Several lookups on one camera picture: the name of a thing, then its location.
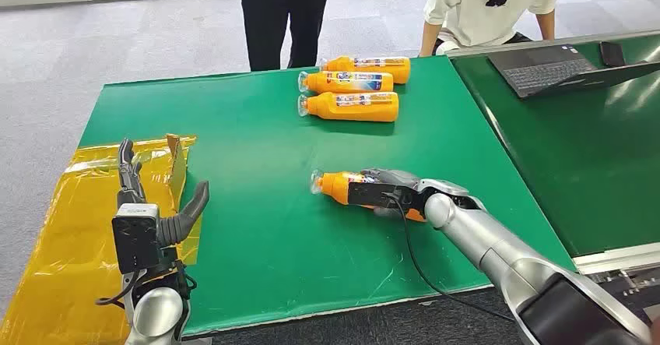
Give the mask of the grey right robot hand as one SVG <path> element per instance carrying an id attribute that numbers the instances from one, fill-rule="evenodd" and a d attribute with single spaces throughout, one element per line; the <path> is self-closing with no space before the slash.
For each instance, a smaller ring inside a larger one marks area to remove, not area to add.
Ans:
<path id="1" fill-rule="evenodd" d="M 367 168 L 360 171 L 360 174 L 374 178 L 378 182 L 403 185 L 410 188 L 416 188 L 420 178 L 408 171 L 383 169 L 383 168 Z M 397 217 L 398 211 L 391 208 L 370 207 L 374 214 L 379 217 Z"/>

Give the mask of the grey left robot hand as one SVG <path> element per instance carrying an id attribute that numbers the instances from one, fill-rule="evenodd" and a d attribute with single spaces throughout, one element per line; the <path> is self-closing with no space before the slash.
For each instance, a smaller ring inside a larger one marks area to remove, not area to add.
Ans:
<path id="1" fill-rule="evenodd" d="M 161 217 L 158 206 L 146 201 L 146 195 L 139 176 L 142 165 L 132 162 L 134 157 L 132 147 L 133 142 L 125 138 L 118 148 L 120 183 L 117 194 L 118 214 L 135 214 L 138 217 L 153 218 L 158 245 L 168 247 L 179 244 L 188 237 L 209 201 L 209 183 L 200 181 L 195 187 L 191 200 L 179 213 L 171 217 Z"/>

